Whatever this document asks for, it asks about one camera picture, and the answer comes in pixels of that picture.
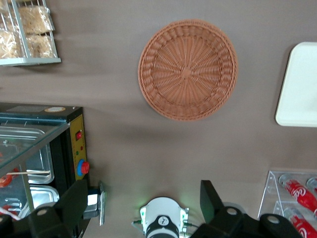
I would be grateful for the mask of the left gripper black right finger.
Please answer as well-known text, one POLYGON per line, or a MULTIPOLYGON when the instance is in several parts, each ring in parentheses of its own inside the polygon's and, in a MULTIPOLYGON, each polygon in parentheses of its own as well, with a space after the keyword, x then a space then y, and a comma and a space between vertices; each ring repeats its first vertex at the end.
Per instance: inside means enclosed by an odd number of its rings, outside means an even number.
POLYGON ((284 217, 263 214, 258 220, 234 206, 225 206, 209 180, 200 185, 200 208, 205 222, 193 238, 300 238, 300 233, 284 217))

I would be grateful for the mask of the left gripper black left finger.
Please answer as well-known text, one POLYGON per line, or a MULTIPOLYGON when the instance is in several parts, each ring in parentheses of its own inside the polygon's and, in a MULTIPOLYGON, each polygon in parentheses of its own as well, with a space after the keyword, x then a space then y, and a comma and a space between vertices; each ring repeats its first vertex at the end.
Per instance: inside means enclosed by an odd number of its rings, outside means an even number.
POLYGON ((2 238, 70 238, 71 232, 83 217, 87 203, 87 181, 78 180, 54 206, 37 208, 19 221, 2 214, 0 236, 2 238))

